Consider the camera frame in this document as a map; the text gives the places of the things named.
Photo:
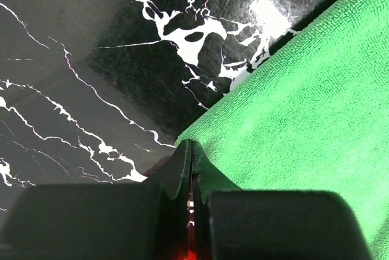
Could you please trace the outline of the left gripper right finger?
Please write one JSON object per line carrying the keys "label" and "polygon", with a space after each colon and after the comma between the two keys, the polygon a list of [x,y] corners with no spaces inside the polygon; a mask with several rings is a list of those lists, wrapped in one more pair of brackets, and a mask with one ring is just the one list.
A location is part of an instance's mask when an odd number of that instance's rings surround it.
{"label": "left gripper right finger", "polygon": [[192,144],[198,259],[370,259],[357,219],[337,193],[244,191]]}

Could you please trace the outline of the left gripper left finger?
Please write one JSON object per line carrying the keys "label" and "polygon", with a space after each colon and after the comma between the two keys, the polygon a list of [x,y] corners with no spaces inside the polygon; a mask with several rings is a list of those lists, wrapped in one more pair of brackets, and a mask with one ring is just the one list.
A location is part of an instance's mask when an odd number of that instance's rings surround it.
{"label": "left gripper left finger", "polygon": [[1,228],[2,259],[184,259],[191,142],[141,183],[26,189]]}

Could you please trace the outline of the green towel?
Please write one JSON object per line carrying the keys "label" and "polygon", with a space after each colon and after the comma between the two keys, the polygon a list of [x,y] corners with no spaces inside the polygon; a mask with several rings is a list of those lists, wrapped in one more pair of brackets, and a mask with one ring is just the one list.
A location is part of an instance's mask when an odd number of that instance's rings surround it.
{"label": "green towel", "polygon": [[179,140],[239,187],[339,193],[388,258],[388,0],[338,0]]}

